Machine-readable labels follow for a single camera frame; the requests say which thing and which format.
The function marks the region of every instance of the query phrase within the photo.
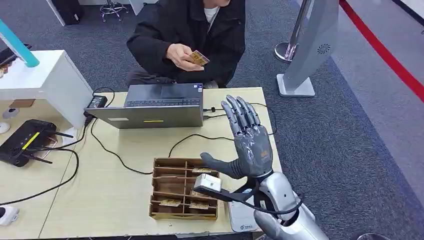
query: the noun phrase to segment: cyan tube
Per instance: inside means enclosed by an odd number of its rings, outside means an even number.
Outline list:
[[[33,68],[40,64],[40,61],[31,51],[19,40],[19,38],[0,19],[0,39],[18,56],[28,68]]]

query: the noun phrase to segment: silver stand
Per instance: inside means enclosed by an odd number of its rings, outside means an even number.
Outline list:
[[[390,240],[390,239],[377,233],[365,233],[359,236],[357,240]]]
[[[306,16],[305,4],[299,16]],[[276,76],[279,94],[282,97],[313,97],[315,96],[309,76],[325,62],[334,51],[336,45],[337,26],[339,18],[339,0],[314,1],[309,23],[304,36],[292,52],[292,62],[284,74]],[[299,31],[294,30],[292,39],[297,40]]]
[[[311,0],[303,0],[302,5],[300,6],[299,15],[297,16],[296,23],[294,24],[294,30],[291,34],[290,42],[281,42],[275,46],[274,54],[278,60],[288,64],[292,62],[296,53],[296,48],[299,45],[299,32],[302,28],[302,23],[308,14],[310,5]]]

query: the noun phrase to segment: yellow sticker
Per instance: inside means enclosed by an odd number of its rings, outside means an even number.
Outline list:
[[[31,139],[29,139],[29,141],[22,147],[22,150],[25,150],[28,148],[28,146],[34,141],[34,139],[36,139],[36,137],[39,135],[39,132],[36,132],[34,134],[34,136],[31,137]]]
[[[181,200],[177,199],[165,199],[160,201],[160,206],[178,207],[181,204]]]

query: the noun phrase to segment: silver robotic forearm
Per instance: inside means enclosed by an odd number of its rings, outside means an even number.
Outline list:
[[[299,202],[298,196],[293,192],[292,186],[281,172],[274,172],[263,180],[259,189],[271,199],[276,211],[289,210]],[[278,218],[258,210],[255,210],[253,215],[257,225],[274,240],[329,239],[315,223],[315,216],[305,204],[300,206],[298,213],[294,211],[278,215]]]

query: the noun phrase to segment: human hand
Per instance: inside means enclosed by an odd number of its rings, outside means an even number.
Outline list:
[[[180,69],[192,72],[192,71],[204,71],[205,68],[192,63],[193,59],[190,57],[192,54],[190,47],[177,43],[171,44],[166,51],[166,58],[171,60]]]

